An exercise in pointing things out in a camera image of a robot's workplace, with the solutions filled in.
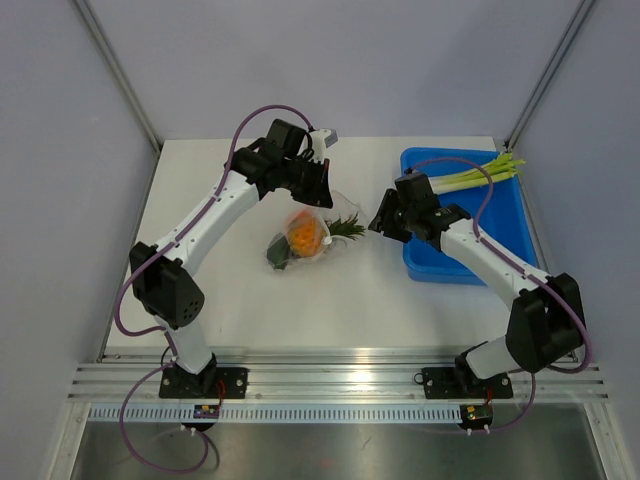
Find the toy pineapple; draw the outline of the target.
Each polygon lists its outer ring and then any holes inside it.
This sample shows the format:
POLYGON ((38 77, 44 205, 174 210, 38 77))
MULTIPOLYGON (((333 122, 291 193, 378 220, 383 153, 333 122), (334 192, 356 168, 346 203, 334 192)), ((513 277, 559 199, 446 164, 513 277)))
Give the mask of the toy pineapple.
POLYGON ((316 257, 335 240, 357 240, 365 234, 365 227, 359 222, 357 214, 330 219, 315 210, 311 211, 313 217, 307 221, 287 225, 285 236, 297 257, 316 257))

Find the clear zip top bag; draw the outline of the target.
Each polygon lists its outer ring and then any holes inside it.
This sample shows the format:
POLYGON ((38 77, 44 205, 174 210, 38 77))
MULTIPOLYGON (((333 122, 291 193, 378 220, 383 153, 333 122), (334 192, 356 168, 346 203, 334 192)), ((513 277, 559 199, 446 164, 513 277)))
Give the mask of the clear zip top bag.
POLYGON ((263 254, 272 270, 342 256, 364 242, 368 218, 360 205, 337 190, 331 196, 330 208, 298 205, 288 213, 263 254))

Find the dark green avocado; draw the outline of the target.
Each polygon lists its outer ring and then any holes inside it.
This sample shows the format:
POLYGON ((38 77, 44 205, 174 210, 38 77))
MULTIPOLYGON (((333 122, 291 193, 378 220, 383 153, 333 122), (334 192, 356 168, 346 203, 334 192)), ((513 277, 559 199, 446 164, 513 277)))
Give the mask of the dark green avocado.
POLYGON ((273 270, 284 270, 290 260, 291 248, 285 235, 279 233, 266 250, 266 260, 273 270))

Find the orange persimmon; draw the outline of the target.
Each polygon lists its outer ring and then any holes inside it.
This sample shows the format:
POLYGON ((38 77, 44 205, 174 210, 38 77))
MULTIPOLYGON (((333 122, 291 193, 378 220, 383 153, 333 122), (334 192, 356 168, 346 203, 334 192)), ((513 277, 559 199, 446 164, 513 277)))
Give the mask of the orange persimmon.
POLYGON ((291 215, 288 219, 290 224, 297 224, 298 222, 304 222, 313 217, 313 213, 311 210, 305 209, 299 212, 296 212, 291 215))

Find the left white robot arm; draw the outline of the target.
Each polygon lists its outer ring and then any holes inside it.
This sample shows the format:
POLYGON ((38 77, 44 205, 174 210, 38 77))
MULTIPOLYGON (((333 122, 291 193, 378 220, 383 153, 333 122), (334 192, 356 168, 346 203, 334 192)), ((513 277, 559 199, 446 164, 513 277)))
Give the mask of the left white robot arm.
POLYGON ((216 385, 215 356, 198 321, 205 296, 195 275, 202 262, 244 213, 277 189, 301 204, 332 207, 326 152, 337 140, 333 129, 307 131, 274 120, 266 136, 233 149, 223 176, 181 223, 155 244, 139 242, 131 250, 133 295, 164 330, 191 396, 206 397, 216 385))

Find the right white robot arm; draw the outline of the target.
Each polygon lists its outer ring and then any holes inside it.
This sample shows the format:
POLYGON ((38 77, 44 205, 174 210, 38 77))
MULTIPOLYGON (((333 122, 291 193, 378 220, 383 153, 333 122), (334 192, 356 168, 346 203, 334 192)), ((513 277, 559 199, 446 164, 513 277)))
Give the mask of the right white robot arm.
POLYGON ((476 218, 457 204, 444 206, 427 175, 396 179, 381 201, 370 230, 407 243, 420 240, 467 267, 506 305, 505 334, 458 355, 454 384, 476 396, 491 379, 511 371, 535 374, 591 343, 579 286, 570 275, 551 276, 526 263, 490 237, 476 218))

